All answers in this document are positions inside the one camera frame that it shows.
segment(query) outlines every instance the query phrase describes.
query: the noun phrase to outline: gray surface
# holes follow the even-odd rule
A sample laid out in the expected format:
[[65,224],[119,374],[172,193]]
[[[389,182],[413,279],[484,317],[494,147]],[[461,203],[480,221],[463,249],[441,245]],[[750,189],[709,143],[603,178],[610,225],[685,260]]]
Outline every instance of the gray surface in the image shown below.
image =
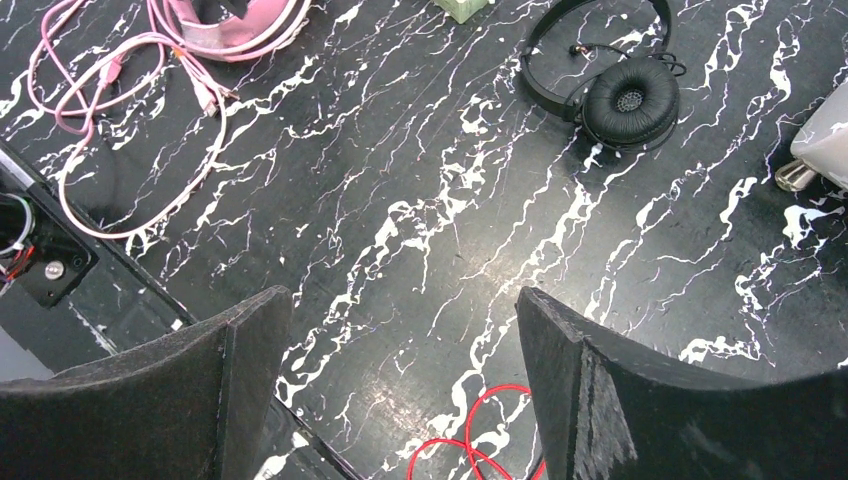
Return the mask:
[[46,380],[53,372],[0,328],[0,382],[32,378]]

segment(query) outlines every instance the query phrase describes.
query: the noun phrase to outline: black headphones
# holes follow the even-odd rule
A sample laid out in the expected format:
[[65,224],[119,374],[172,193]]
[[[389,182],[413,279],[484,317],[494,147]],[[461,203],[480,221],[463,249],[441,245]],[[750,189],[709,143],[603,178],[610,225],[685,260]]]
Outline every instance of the black headphones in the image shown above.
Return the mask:
[[[577,86],[567,97],[542,87],[530,73],[530,56],[539,41],[562,17],[595,0],[561,0],[542,16],[530,32],[521,62],[521,80],[530,98],[546,111],[571,123],[582,124],[596,142],[618,151],[651,151],[671,137],[680,110],[677,79],[686,66],[666,51],[671,40],[672,13],[667,0],[649,0],[665,30],[662,44],[653,53],[634,57],[603,44],[578,44],[571,55],[607,49],[626,59]],[[578,90],[595,80],[584,99],[574,99]]]

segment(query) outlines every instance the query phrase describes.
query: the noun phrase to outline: pink headphones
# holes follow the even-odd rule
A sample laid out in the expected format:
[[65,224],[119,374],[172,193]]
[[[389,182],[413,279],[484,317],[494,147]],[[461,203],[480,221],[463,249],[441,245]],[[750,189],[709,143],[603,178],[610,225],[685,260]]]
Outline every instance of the pink headphones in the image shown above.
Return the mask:
[[162,29],[189,52],[240,62],[289,45],[300,30],[311,2],[303,1],[292,18],[296,0],[253,0],[243,18],[231,16],[213,25],[200,23],[191,0],[148,0],[148,3]]

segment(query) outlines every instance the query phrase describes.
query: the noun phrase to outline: green box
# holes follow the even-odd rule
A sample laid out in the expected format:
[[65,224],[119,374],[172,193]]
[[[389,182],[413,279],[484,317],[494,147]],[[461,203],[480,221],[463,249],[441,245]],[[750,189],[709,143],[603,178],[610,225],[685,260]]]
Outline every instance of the green box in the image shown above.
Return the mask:
[[489,0],[435,0],[459,23],[465,23],[477,10],[485,7]]

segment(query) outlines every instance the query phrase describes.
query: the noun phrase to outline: headphone headband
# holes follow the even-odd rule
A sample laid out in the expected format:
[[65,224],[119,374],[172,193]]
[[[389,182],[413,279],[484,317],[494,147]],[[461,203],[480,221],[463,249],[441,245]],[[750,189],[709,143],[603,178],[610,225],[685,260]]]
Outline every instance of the headphone headband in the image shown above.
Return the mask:
[[[530,97],[540,107],[546,111],[567,121],[573,121],[579,112],[579,106],[569,102],[565,97],[557,95],[554,92],[543,87],[533,74],[530,73],[530,56],[533,50],[539,44],[543,36],[553,27],[561,18],[582,7],[583,5],[592,3],[596,0],[561,0],[556,5],[551,7],[541,19],[539,23],[530,32],[527,37],[527,42],[524,46],[524,51],[519,57],[521,65],[521,80]],[[654,11],[660,17],[660,23],[663,25],[665,34],[663,35],[662,45],[657,50],[658,52],[665,51],[671,41],[671,32],[673,30],[671,6],[668,0],[648,0],[654,7]]]

